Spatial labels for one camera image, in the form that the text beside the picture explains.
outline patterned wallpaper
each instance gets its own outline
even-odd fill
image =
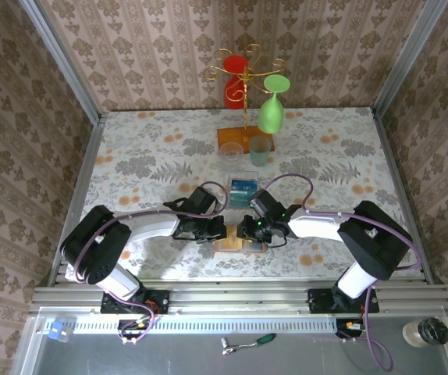
[[[436,275],[448,284],[448,5],[384,116]]]
[[[201,72],[259,43],[288,62],[289,107],[370,106],[424,0],[39,0],[102,111],[221,108]],[[263,59],[261,71],[270,67]],[[252,106],[264,99],[251,91]]]
[[[90,131],[27,14],[0,0],[0,374],[51,268]]]

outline small wooden block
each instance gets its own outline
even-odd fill
[[[272,134],[264,133],[258,127],[247,127],[248,139],[245,138],[244,127],[227,127],[226,129],[217,129],[217,141],[219,143],[219,148],[221,148],[221,146],[225,143],[236,142],[243,147],[245,154],[250,153],[248,142],[250,142],[250,139],[256,135],[265,135],[269,138],[271,140],[271,151],[274,151],[274,139],[272,138]]]

